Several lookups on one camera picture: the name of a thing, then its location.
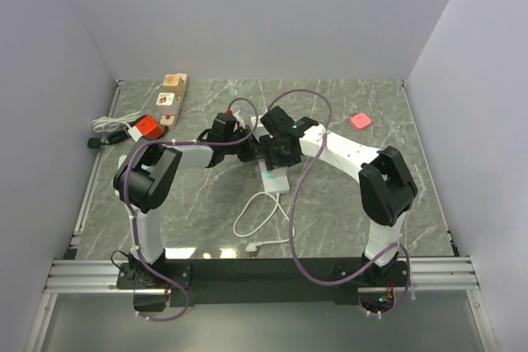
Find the white power cord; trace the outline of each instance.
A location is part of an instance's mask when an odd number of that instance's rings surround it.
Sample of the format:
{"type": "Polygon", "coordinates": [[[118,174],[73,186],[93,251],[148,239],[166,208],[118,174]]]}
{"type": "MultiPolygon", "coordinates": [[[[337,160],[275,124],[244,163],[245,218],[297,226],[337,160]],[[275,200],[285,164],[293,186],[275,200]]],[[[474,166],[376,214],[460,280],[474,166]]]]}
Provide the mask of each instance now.
{"type": "MultiPolygon", "coordinates": [[[[277,194],[275,194],[275,196],[273,196],[273,195],[271,195],[269,193],[266,193],[265,191],[260,191],[260,192],[256,193],[253,197],[251,197],[249,199],[249,201],[246,203],[246,205],[244,206],[244,208],[242,209],[242,212],[240,212],[239,216],[237,216],[237,218],[234,220],[234,223],[233,223],[233,233],[234,233],[234,235],[236,235],[237,237],[241,237],[241,238],[250,237],[251,235],[254,235],[256,232],[258,232],[258,230],[260,230],[262,227],[264,227],[266,225],[266,223],[273,217],[273,215],[276,213],[276,211],[278,209],[282,212],[282,214],[284,215],[285,219],[289,220],[288,219],[288,214],[286,213],[286,211],[284,211],[284,209],[282,208],[281,203],[279,202],[279,198],[280,197],[281,197],[281,195],[279,193],[277,193],[277,194]],[[246,210],[248,210],[248,207],[251,204],[251,202],[254,199],[256,199],[256,197],[258,197],[259,195],[265,195],[265,196],[270,197],[271,199],[273,199],[275,201],[275,208],[273,208],[273,210],[268,215],[268,217],[265,218],[264,221],[262,223],[260,223],[256,228],[254,228],[252,231],[248,232],[247,234],[238,233],[237,232],[238,221],[246,213],[246,210]]],[[[261,247],[261,246],[273,245],[273,244],[278,244],[278,243],[286,243],[288,241],[289,241],[289,239],[286,238],[286,239],[280,239],[280,240],[277,240],[277,241],[251,242],[249,245],[246,246],[246,252],[247,253],[255,253],[255,252],[258,251],[258,248],[261,247]]]]}
{"type": "Polygon", "coordinates": [[[92,130],[95,133],[103,132],[114,132],[118,129],[123,129],[123,125],[127,128],[130,128],[130,123],[136,121],[141,114],[136,111],[129,115],[124,115],[123,117],[113,118],[113,117],[100,117],[97,120],[92,121],[92,130]]]}

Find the gray wall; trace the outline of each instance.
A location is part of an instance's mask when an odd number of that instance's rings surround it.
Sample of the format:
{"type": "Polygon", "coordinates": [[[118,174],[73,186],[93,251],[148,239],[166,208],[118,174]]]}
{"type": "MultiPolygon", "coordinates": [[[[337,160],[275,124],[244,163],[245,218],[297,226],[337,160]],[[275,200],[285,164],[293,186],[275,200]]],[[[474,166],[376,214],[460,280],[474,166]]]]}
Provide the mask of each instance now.
{"type": "Polygon", "coordinates": [[[69,0],[0,0],[0,349],[21,350],[93,164],[114,83],[69,0]]]}
{"type": "Polygon", "coordinates": [[[449,0],[74,0],[114,77],[407,78],[449,0]]]}
{"type": "Polygon", "coordinates": [[[526,350],[528,0],[451,0],[409,100],[455,241],[504,351],[526,350]]]}

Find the white block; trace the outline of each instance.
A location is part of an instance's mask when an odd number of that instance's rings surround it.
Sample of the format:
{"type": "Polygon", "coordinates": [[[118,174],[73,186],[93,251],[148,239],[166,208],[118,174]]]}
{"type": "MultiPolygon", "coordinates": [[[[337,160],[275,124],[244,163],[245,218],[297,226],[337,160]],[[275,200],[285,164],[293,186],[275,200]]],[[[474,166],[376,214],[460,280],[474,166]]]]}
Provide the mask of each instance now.
{"type": "Polygon", "coordinates": [[[178,98],[172,92],[160,92],[156,106],[162,115],[175,115],[178,109],[178,98]]]}

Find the gray marble surface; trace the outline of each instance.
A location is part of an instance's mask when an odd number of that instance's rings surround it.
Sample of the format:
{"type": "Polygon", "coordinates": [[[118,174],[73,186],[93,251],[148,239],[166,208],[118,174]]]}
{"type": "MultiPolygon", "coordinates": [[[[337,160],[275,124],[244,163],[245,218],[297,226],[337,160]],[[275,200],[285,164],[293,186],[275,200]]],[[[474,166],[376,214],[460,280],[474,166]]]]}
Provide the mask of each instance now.
{"type": "MultiPolygon", "coordinates": [[[[210,127],[216,113],[225,111],[236,96],[251,98],[261,114],[277,94],[291,88],[322,92],[333,105],[330,130],[377,148],[398,148],[417,182],[419,195],[403,228],[403,243],[413,256],[453,256],[440,204],[417,135],[416,126],[400,81],[352,80],[190,80],[177,127],[169,138],[189,140],[210,127]],[[372,125],[362,131],[350,124],[353,113],[365,112],[372,125]]],[[[119,88],[114,116],[141,110],[154,115],[155,98],[161,81],[127,81],[119,88]]],[[[280,105],[294,119],[308,115],[324,121],[327,108],[306,93],[292,94],[280,105]]],[[[249,118],[251,110],[241,105],[249,118]]],[[[133,142],[104,148],[94,180],[94,193],[87,210],[78,259],[108,259],[116,249],[130,247],[129,223],[124,205],[116,198],[111,180],[120,155],[133,142]]],[[[306,162],[288,171],[293,189],[306,162]]],[[[236,157],[211,169],[179,171],[162,207],[162,235],[166,247],[178,248],[178,256],[246,257],[245,246],[252,241],[287,237],[287,221],[275,215],[256,235],[241,239],[232,231],[234,219],[248,199],[262,190],[256,163],[242,164],[236,157]]],[[[285,210],[291,193],[281,196],[285,210]]],[[[270,199],[259,197],[239,223],[239,232],[256,227],[272,210],[270,199]]],[[[367,242],[369,218],[361,207],[359,186],[343,172],[320,162],[313,169],[300,194],[295,215],[295,245],[302,256],[359,256],[367,242]]],[[[260,257],[290,256],[288,244],[264,246],[260,257]]]]}

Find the pink sponge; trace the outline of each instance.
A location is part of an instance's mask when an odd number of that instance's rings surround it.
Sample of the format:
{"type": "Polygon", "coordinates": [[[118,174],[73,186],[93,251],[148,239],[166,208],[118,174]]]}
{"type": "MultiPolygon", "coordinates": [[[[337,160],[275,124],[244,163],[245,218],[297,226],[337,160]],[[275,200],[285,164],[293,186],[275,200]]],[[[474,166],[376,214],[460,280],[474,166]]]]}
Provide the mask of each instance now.
{"type": "Polygon", "coordinates": [[[355,115],[350,119],[350,122],[352,125],[354,125],[358,129],[366,128],[370,125],[372,122],[370,120],[370,117],[366,115],[365,113],[360,113],[359,115],[355,115]]]}

